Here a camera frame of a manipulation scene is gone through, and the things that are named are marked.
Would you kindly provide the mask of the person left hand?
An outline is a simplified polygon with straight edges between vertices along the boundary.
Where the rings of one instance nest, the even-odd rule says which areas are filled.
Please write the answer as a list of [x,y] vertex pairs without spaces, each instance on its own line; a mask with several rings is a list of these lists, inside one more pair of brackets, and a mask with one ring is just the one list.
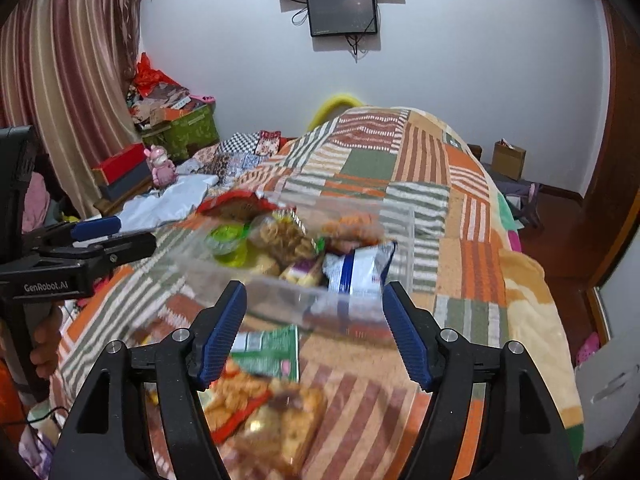
[[49,379],[58,368],[61,325],[61,309],[54,304],[48,316],[35,329],[35,348],[30,359],[36,367],[37,375],[42,379]]

